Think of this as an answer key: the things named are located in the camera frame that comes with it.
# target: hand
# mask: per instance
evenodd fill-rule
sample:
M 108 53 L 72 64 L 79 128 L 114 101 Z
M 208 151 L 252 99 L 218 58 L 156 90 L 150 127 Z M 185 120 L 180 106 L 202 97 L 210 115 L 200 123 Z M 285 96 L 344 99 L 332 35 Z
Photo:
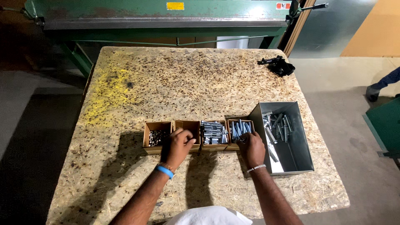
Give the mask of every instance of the hand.
M 247 169 L 264 164 L 265 147 L 258 133 L 245 133 L 240 137 L 245 139 L 245 142 L 237 141 L 236 143 L 239 145 Z
M 193 134 L 190 131 L 182 128 L 175 130 L 162 147 L 161 162 L 176 170 L 196 142 L 196 139 L 191 138 L 193 138 Z

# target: shoe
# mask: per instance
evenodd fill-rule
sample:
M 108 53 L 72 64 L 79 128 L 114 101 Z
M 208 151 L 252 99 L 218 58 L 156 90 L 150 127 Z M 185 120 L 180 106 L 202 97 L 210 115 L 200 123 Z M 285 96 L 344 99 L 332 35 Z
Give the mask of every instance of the shoe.
M 367 97 L 368 101 L 370 102 L 376 102 L 376 100 L 378 100 L 380 89 L 374 89 L 371 86 L 367 87 L 367 91 L 365 92 L 365 97 Z

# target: blue jeans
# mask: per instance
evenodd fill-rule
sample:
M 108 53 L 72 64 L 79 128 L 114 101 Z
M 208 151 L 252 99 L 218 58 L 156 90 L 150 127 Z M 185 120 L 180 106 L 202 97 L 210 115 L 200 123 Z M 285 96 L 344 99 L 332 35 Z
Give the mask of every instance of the blue jeans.
M 382 89 L 388 86 L 388 84 L 394 84 L 400 80 L 400 67 L 390 72 L 384 78 L 382 78 L 378 83 L 371 85 L 373 89 Z

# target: concrete floor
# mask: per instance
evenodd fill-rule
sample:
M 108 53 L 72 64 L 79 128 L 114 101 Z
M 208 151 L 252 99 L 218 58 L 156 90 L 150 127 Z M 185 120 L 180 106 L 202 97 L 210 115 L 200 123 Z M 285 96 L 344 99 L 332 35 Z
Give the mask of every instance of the concrete floor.
M 399 224 L 400 171 L 381 151 L 362 118 L 400 93 L 400 82 L 382 89 L 374 105 L 369 86 L 400 66 L 400 58 L 289 59 L 350 198 L 350 207 L 301 215 L 304 224 Z
M 400 58 L 290 62 L 296 67 L 297 80 L 351 204 L 346 209 L 300 215 L 302 221 L 319 225 L 398 224 L 400 171 L 392 159 L 378 157 L 376 152 L 381 150 L 362 114 L 400 93 L 398 83 L 383 89 L 374 105 L 364 98 L 366 86 L 400 66 Z M 68 79 L 59 82 L 26 74 L 6 75 L 0 73 L 0 104 L 8 108 L 0 111 L 1 155 L 6 148 L 0 164 L 0 183 L 7 181 L 8 186 L 0 185 L 0 221 L 42 224 L 75 126 L 74 113 L 79 112 L 84 81 L 71 86 Z

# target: osb board tabletop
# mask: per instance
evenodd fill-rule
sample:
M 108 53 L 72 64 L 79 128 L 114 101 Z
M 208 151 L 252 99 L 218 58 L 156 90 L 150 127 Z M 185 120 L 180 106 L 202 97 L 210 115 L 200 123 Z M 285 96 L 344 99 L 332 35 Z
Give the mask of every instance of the osb board tabletop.
M 350 205 L 294 74 L 256 60 L 280 50 L 103 47 L 62 168 L 47 224 L 108 224 L 158 163 L 142 149 L 145 121 L 223 120 L 259 101 L 298 101 L 314 172 L 275 177 L 297 214 Z M 188 155 L 166 184 L 149 224 L 220 205 L 262 218 L 236 152 Z

